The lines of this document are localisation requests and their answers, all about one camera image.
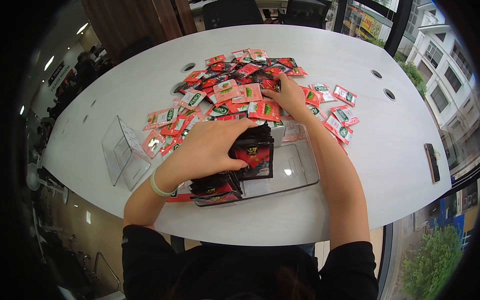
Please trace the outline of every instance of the hair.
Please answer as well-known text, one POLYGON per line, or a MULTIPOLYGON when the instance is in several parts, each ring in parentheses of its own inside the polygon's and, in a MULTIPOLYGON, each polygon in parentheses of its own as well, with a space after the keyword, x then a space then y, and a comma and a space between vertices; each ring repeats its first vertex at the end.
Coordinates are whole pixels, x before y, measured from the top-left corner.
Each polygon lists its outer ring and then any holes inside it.
POLYGON ((77 56, 77 61, 82 62, 82 58, 84 56, 90 57, 90 52, 88 51, 82 51, 78 56, 77 56))

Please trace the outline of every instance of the bracelet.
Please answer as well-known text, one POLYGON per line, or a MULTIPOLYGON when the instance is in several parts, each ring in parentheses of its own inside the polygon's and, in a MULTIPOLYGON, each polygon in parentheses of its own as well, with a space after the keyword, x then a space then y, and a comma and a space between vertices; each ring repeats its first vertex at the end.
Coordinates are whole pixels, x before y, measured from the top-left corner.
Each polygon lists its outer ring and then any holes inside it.
POLYGON ((152 176, 150 176, 150 185, 152 186, 153 191, 161 197, 169 197, 169 196, 173 195, 177 191, 177 189, 174 189, 173 192, 164 192, 157 187, 157 185, 155 183, 155 173, 156 173, 157 169, 158 169, 158 167, 156 167, 155 171, 153 171, 153 173, 152 173, 152 176))

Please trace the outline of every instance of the ceiling light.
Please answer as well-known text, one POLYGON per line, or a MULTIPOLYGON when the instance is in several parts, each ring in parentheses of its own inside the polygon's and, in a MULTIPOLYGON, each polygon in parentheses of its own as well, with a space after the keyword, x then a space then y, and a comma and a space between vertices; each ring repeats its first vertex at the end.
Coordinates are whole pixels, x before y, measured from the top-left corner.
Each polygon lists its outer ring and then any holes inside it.
POLYGON ((84 30, 84 29, 85 29, 85 27, 87 27, 87 25, 88 25, 88 23, 87 23, 87 24, 85 24, 85 25, 83 25, 82 27, 80 27, 80 29, 77 31, 77 34, 81 33, 81 32, 82 32, 82 30, 84 30))
POLYGON ((52 63, 54 57, 55 57, 55 55, 52 56, 52 58, 47 62, 47 64, 45 65, 45 68, 43 69, 44 71, 47 70, 48 66, 52 63))

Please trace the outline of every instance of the floor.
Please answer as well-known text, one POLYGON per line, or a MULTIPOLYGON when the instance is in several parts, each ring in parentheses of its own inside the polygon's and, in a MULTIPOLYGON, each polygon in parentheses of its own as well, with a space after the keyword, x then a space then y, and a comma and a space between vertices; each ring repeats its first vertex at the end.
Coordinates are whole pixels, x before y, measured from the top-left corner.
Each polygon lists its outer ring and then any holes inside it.
MULTIPOLYGON (((123 284, 120 245, 123 220, 94 206, 73 192, 70 192, 66 205, 63 204, 61 195, 58 193, 52 197, 51 193, 44 188, 42 194, 46 196, 52 225, 63 228, 63 231, 59 231, 63 245, 73 251, 83 251, 84 254, 90 255, 91 258, 85 260, 85 267, 90 271, 93 270, 96 253, 101 252, 123 284), (69 242, 68 239, 72 234, 75 235, 75 238, 69 242)), ((170 242, 169 235, 162 235, 170 242)), ((375 269, 375 276, 377 276, 382 254, 383 228, 371 230, 370 237, 377 264, 375 269)), ((196 240, 185 241, 185 249, 198 245, 200 242, 196 240)), ((324 265, 329 251, 330 241, 316 243, 315 256, 318 257, 319 269, 324 265)), ((96 276, 99 281, 93 280, 93 283, 97 297, 116 291, 117 281, 108 271, 104 262, 98 264, 96 276)))

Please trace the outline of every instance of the tree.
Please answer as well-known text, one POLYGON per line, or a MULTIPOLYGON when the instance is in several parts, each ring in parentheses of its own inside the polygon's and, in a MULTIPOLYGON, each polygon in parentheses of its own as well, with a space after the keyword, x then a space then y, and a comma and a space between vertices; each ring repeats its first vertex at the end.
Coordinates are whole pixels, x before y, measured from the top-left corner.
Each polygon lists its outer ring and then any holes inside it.
POLYGON ((413 257, 405 256, 402 292, 416 300, 433 300, 453 273, 461 256, 460 234, 452 225, 424 234, 413 257))
POLYGON ((425 99, 425 94, 427 93, 427 87, 423 83, 423 78, 419 72, 419 69, 417 69, 417 66, 409 61, 409 62, 403 62, 403 61, 397 61, 398 65, 400 68, 403 69, 405 74, 410 78, 410 81, 412 81, 413 85, 419 92, 420 96, 425 99))

